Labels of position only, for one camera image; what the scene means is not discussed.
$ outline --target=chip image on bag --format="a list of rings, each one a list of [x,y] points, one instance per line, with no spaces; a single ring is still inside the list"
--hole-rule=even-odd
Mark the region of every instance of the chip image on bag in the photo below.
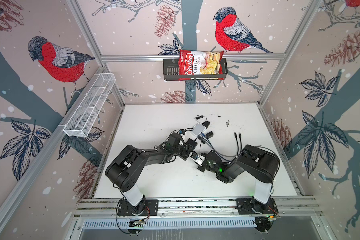
[[[223,57],[221,52],[201,52],[180,50],[179,74],[198,75],[198,74],[223,74],[220,60]],[[223,79],[223,78],[197,78],[197,79]],[[179,80],[190,80],[190,78],[180,78]]]

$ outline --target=gray floor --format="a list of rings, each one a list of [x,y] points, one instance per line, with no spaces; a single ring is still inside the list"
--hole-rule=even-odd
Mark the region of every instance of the gray floor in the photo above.
[[[276,220],[266,233],[254,228],[198,228],[172,230],[144,230],[138,236],[130,236],[118,229],[83,230],[80,240],[235,240],[235,239],[320,239],[311,217],[282,217]]]

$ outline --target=black mounting plate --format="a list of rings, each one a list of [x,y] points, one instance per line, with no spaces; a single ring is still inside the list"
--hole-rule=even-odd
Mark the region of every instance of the black mounting plate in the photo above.
[[[149,215],[150,216],[157,216],[157,209],[158,209],[158,200],[156,199],[148,199],[145,200],[145,207],[149,208]],[[120,201],[119,210],[117,211],[117,216],[119,217],[127,217],[127,216],[135,216],[132,214],[132,209],[129,207],[127,201]],[[147,210],[143,210],[139,216],[148,216]]]
[[[239,212],[239,215],[256,214],[252,210],[251,199],[251,197],[236,199],[236,206],[238,207],[237,210]],[[274,215],[275,213],[269,208],[279,213],[279,210],[277,209],[275,200],[273,198],[269,198],[268,204],[265,206],[265,210],[263,210],[261,214]]]

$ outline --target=bird illustration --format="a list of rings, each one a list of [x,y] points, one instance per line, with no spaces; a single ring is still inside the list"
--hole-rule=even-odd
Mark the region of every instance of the bird illustration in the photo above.
[[[247,26],[240,22],[232,7],[220,8],[213,19],[216,20],[216,41],[225,51],[240,53],[247,48],[257,48],[266,53],[272,53],[256,40]]]
[[[340,0],[333,0],[333,1],[329,2],[329,3],[327,3],[327,5],[330,5],[330,4],[332,4],[332,3],[334,3],[334,2],[338,2],[338,1],[340,1]],[[352,15],[352,17],[355,16],[355,15],[357,15],[357,14],[360,14],[360,12],[357,12],[357,11],[356,11],[356,8],[357,8],[358,6],[360,6],[360,0],[341,0],[341,1],[343,1],[343,2],[345,2],[345,3],[339,8],[340,14],[343,13],[343,11],[346,9],[346,7],[353,7],[353,8],[355,8],[355,14]]]
[[[37,59],[40,65],[56,80],[75,84],[71,97],[74,93],[80,93],[76,90],[76,81],[81,75],[85,76],[86,64],[95,59],[90,55],[74,51],[72,48],[60,47],[48,42],[41,36],[35,36],[29,41],[28,51],[31,59],[33,61]]]

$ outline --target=white snow spot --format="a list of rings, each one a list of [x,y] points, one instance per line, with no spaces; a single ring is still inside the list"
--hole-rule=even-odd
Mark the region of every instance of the white snow spot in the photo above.
[[[341,13],[342,11],[344,11],[346,6],[347,6],[346,3],[343,3],[343,5],[341,5],[340,8],[339,8],[339,12]]]
[[[339,171],[337,170],[337,166],[336,166],[336,165],[333,166],[333,174],[335,174],[335,175],[338,175],[338,174],[339,174]]]
[[[71,218],[72,212],[68,213],[68,215],[64,218],[64,221],[62,221],[61,227],[64,227],[64,225],[68,222],[68,220]]]
[[[51,191],[51,187],[47,187],[43,190],[43,194],[47,195],[47,194],[49,194],[50,191]]]

